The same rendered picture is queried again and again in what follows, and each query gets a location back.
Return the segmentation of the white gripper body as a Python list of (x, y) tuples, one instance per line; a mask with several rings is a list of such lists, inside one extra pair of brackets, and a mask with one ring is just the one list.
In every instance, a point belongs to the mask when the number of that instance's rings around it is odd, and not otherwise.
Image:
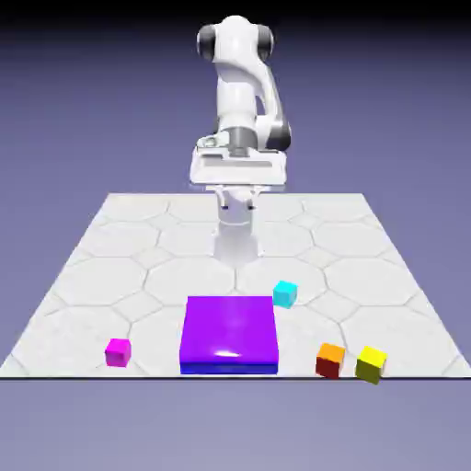
[(248, 156), (233, 157), (227, 147), (195, 147), (190, 182), (203, 186), (284, 186), (287, 181), (284, 152), (248, 149)]

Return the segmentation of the small cyan cube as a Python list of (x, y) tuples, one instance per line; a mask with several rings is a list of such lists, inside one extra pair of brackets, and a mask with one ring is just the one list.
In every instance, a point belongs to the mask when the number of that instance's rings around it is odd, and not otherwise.
[(279, 281), (273, 288), (272, 302), (276, 306), (291, 308), (297, 299), (298, 285), (289, 281)]

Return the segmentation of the small orange cube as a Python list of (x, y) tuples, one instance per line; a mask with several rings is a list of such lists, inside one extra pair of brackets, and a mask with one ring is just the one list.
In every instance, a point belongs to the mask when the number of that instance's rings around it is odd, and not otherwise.
[(316, 374), (329, 379), (339, 379), (345, 352), (344, 347), (323, 343), (316, 355)]

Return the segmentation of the small magenta cube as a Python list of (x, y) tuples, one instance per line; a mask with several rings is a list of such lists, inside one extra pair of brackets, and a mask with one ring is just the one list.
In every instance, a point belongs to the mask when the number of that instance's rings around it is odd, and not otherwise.
[(132, 356), (132, 344), (128, 339), (110, 339), (105, 349), (105, 361), (109, 367), (126, 368)]

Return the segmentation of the small yellow cube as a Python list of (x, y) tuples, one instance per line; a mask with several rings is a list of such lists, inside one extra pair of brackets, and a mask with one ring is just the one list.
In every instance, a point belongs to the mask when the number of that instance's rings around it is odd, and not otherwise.
[(377, 385), (383, 374), (387, 355), (373, 347), (365, 346), (356, 361), (355, 376)]

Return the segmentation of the large purple box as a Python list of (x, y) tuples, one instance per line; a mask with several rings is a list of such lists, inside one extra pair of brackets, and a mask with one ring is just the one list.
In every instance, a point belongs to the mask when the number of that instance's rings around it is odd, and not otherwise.
[(269, 296), (190, 296), (179, 347), (183, 374), (276, 374), (279, 348)]

